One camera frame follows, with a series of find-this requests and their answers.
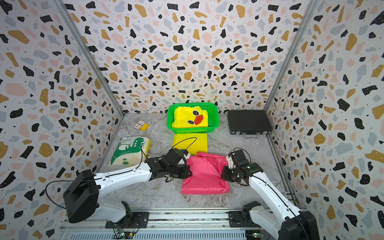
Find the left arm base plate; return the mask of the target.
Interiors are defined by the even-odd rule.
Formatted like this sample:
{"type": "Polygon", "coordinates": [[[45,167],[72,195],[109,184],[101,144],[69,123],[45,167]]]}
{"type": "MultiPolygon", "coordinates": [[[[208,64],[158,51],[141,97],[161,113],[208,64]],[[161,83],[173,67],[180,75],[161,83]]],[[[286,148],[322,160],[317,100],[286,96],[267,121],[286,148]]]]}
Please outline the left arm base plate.
{"type": "Polygon", "coordinates": [[[107,221],[105,228],[106,229],[140,229],[146,228],[149,220],[149,212],[132,212],[128,213],[117,223],[113,223],[111,221],[107,221]]]}

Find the green plastic basket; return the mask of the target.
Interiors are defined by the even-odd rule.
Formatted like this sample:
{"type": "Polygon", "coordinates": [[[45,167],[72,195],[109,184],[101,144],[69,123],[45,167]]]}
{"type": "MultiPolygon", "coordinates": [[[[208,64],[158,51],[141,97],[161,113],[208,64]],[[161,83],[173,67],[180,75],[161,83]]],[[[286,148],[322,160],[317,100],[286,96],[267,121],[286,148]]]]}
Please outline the green plastic basket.
{"type": "Polygon", "coordinates": [[[220,125],[219,111],[217,106],[212,103],[183,103],[174,104],[170,106],[167,116],[167,127],[175,134],[189,134],[189,133],[211,133],[220,125]],[[174,129],[172,123],[174,122],[174,111],[177,107],[196,107],[200,106],[201,109],[208,112],[209,126],[206,128],[186,128],[174,129]]]}

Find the plain yellow raincoat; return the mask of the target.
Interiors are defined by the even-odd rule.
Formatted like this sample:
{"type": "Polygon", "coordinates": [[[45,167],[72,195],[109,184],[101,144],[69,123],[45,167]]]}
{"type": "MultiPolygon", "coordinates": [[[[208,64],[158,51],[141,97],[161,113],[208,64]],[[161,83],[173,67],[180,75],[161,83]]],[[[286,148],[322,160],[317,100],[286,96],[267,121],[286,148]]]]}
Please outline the plain yellow raincoat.
{"type": "Polygon", "coordinates": [[[173,144],[174,148],[187,150],[191,155],[197,153],[208,153],[208,135],[207,134],[175,134],[173,144]]]}

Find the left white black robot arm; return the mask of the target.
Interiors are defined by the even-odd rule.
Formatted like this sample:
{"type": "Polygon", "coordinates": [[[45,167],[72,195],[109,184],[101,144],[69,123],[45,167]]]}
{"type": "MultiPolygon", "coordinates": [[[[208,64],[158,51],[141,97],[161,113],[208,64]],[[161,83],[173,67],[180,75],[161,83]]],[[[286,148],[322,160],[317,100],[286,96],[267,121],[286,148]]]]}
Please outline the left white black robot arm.
{"type": "Polygon", "coordinates": [[[137,183],[170,177],[185,180],[193,175],[190,166],[172,165],[165,159],[150,158],[129,168],[93,174],[81,172],[63,194],[71,224],[89,218],[108,220],[115,227],[126,227],[133,213],[125,201],[107,201],[104,196],[137,183]]]}

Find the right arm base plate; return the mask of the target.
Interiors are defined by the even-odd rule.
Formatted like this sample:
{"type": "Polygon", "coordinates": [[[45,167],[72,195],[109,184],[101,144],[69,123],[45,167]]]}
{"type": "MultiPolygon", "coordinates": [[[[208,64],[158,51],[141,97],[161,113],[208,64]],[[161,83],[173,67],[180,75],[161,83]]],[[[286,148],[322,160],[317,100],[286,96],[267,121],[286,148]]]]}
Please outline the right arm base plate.
{"type": "Polygon", "coordinates": [[[242,211],[229,211],[229,224],[231,228],[256,227],[242,211]]]}

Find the pink raincoat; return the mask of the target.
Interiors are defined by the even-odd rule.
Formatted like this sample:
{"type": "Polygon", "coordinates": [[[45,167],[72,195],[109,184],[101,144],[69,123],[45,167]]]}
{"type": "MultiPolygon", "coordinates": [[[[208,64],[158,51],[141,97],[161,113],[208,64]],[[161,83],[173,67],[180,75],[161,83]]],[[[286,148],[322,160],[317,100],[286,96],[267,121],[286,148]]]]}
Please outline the pink raincoat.
{"type": "Polygon", "coordinates": [[[184,180],[183,195],[221,195],[230,192],[229,183],[222,179],[226,157],[199,152],[187,160],[193,175],[184,180]]]}

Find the yellow duck raincoat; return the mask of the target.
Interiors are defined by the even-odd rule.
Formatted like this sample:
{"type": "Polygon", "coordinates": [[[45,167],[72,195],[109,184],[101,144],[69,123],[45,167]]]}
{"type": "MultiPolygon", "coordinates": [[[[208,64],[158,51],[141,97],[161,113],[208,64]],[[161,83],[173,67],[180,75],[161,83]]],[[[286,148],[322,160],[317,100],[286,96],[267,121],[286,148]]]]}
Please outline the yellow duck raincoat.
{"type": "Polygon", "coordinates": [[[209,126],[208,112],[196,107],[177,107],[174,111],[172,128],[206,128],[209,126]]]}

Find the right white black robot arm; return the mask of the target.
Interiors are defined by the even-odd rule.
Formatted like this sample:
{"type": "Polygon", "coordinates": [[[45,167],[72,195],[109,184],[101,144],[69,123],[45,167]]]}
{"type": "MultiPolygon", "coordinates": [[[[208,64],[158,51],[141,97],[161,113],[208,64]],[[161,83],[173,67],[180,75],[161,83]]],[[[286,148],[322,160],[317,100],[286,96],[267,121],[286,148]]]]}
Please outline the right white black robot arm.
{"type": "Polygon", "coordinates": [[[269,180],[256,163],[223,167],[222,179],[227,182],[248,184],[269,209],[253,201],[243,206],[242,216],[232,218],[248,227],[258,225],[276,240],[319,240],[317,220],[309,211],[292,204],[269,180]]]}

